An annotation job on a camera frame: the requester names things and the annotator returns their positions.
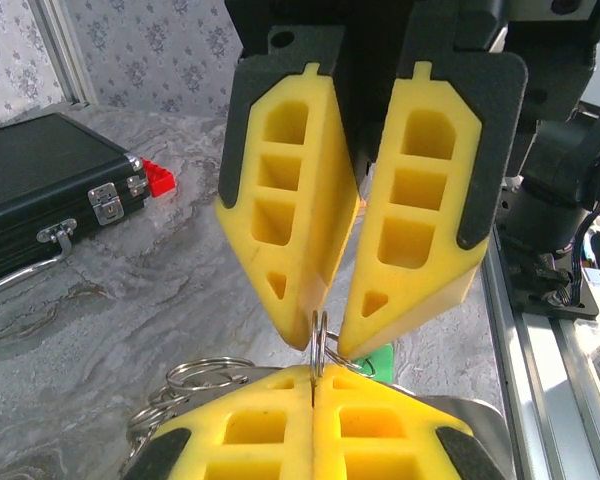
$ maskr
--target floral wallpaper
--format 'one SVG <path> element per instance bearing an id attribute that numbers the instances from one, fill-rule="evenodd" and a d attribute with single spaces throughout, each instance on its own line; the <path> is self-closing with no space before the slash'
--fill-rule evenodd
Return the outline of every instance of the floral wallpaper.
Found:
<path id="1" fill-rule="evenodd" d="M 99 102 L 226 115 L 241 45 L 222 0 L 65 0 Z"/>
<path id="2" fill-rule="evenodd" d="M 0 0 L 0 124 L 61 100 L 27 0 Z"/>

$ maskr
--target green object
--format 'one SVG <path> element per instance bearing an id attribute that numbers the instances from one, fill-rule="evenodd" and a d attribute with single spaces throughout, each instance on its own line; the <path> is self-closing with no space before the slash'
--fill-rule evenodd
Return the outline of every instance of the green object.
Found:
<path id="1" fill-rule="evenodd" d="M 362 367 L 362 373 L 371 375 L 372 370 L 369 365 L 373 365 L 376 371 L 373 379 L 378 382 L 393 383 L 393 346 L 388 343 L 380 347 L 366 357 L 359 358 L 353 363 Z"/>

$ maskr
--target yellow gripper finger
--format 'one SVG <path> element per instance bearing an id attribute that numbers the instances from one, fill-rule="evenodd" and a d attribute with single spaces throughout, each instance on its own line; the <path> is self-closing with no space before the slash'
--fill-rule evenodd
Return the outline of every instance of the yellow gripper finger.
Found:
<path id="1" fill-rule="evenodd" d="M 358 358 L 460 303 L 486 253 L 456 243 L 482 125 L 431 63 L 396 79 L 339 352 Z"/>
<path id="2" fill-rule="evenodd" d="M 333 80 L 308 64 L 251 107 L 238 200 L 216 213 L 278 333 L 304 350 L 359 204 Z"/>
<path id="3" fill-rule="evenodd" d="M 336 365 L 312 407 L 309 367 L 290 367 L 162 425 L 135 466 L 144 476 L 129 478 L 460 480 L 441 430 L 475 440 L 457 418 Z"/>

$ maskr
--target briefcase latch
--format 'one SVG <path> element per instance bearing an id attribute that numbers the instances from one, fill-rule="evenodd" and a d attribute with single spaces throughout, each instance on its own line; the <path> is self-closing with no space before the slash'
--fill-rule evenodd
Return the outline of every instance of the briefcase latch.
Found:
<path id="1" fill-rule="evenodd" d="M 149 180 L 147 178 L 140 178 L 138 175 L 127 178 L 127 187 L 129 187 L 129 192 L 131 192 L 132 197 L 143 194 L 144 187 L 147 185 L 149 185 Z"/>
<path id="2" fill-rule="evenodd" d="M 88 196 L 100 225 L 109 225 L 124 217 L 122 202 L 113 183 L 89 190 Z"/>

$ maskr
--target metal key ring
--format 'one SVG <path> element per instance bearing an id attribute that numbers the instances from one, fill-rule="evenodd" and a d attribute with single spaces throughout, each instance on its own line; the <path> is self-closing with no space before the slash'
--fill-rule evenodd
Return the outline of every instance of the metal key ring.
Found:
<path id="1" fill-rule="evenodd" d="M 324 372 L 324 354 L 327 340 L 327 312 L 322 312 L 321 321 L 318 322 L 318 312 L 314 311 L 311 317 L 311 343 L 309 347 L 309 367 L 311 384 Z"/>
<path id="2" fill-rule="evenodd" d="M 127 441 L 131 444 L 132 449 L 138 449 L 142 446 L 144 442 L 146 442 L 151 435 L 155 433 L 158 429 L 159 425 L 154 425 L 152 427 L 148 427 L 144 430 L 135 428 L 130 430 L 127 428 Z"/>
<path id="3" fill-rule="evenodd" d="M 223 383 L 209 383 L 205 382 L 199 385 L 187 385 L 185 382 L 181 384 L 175 383 L 172 380 L 169 380 L 167 383 L 169 384 L 169 388 L 171 388 L 175 393 L 182 396 L 189 396 L 196 392 L 204 392 L 206 390 L 213 390 L 214 388 L 225 388 L 229 385 L 233 385 L 235 383 L 245 383 L 247 381 L 247 377 L 244 375 L 236 375 L 236 377 L 232 377 L 231 375 L 224 372 L 217 372 L 218 375 L 225 377 L 227 379 L 226 382 Z"/>
<path id="4" fill-rule="evenodd" d="M 202 360 L 197 360 L 193 362 L 181 363 L 180 365 L 176 365 L 171 370 L 167 372 L 166 379 L 167 385 L 169 385 L 176 392 L 183 391 L 185 394 L 189 392 L 197 392 L 200 391 L 199 386 L 205 386 L 206 388 L 223 388 L 228 386 L 229 384 L 219 383 L 219 384 L 208 384 L 208 382 L 193 382 L 192 386 L 187 386 L 187 380 L 191 380 L 191 378 L 196 375 L 202 375 L 205 373 L 213 373 L 217 372 L 218 375 L 222 375 L 224 377 L 229 378 L 232 383 L 246 383 L 249 381 L 247 377 L 244 375 L 237 375 L 235 377 L 227 376 L 223 374 L 221 371 L 227 368 L 241 368 L 241 367 L 254 367 L 254 363 L 245 360 L 242 358 L 231 358 L 231 357 L 216 357 L 216 358 L 206 358 Z"/>
<path id="5" fill-rule="evenodd" d="M 182 402 L 186 401 L 191 395 L 181 395 L 173 391 L 169 385 L 163 385 L 162 387 L 154 390 L 149 394 L 147 400 L 149 405 L 157 409 L 169 409 L 177 407 Z"/>
<path id="6" fill-rule="evenodd" d="M 333 332 L 327 332 L 327 338 L 329 340 L 334 340 L 334 341 L 338 341 L 339 337 L 336 333 Z M 351 362 L 350 360 L 347 360 L 346 358 L 344 358 L 342 355 L 340 355 L 338 352 L 336 352 L 335 350 L 332 350 L 329 347 L 325 347 L 325 351 L 327 353 L 327 356 L 333 360 L 334 363 L 348 368 L 349 370 L 357 373 L 358 375 L 360 375 L 361 377 L 365 377 L 365 378 L 373 378 L 376 376 L 376 369 L 373 366 L 373 364 L 369 361 L 369 359 L 365 359 L 367 365 L 369 365 L 369 368 L 371 369 L 371 373 L 363 373 L 362 369 L 363 367 L 361 367 L 360 365 L 357 365 L 353 362 Z"/>
<path id="7" fill-rule="evenodd" d="M 158 409 L 152 406 L 143 408 L 129 419 L 127 422 L 127 431 L 131 433 L 150 428 L 155 422 L 162 422 L 166 414 L 166 409 Z"/>
<path id="8" fill-rule="evenodd" d="M 181 363 L 180 365 L 176 365 L 171 370 L 167 372 L 167 380 L 169 378 L 176 377 L 178 375 L 186 374 L 196 374 L 202 373 L 195 369 L 204 369 L 209 366 L 218 366 L 220 368 L 228 368 L 228 367 L 255 367 L 255 364 L 244 358 L 234 358 L 234 357 L 212 357 L 212 358 L 202 358 L 200 360 L 194 360 L 191 362 Z"/>

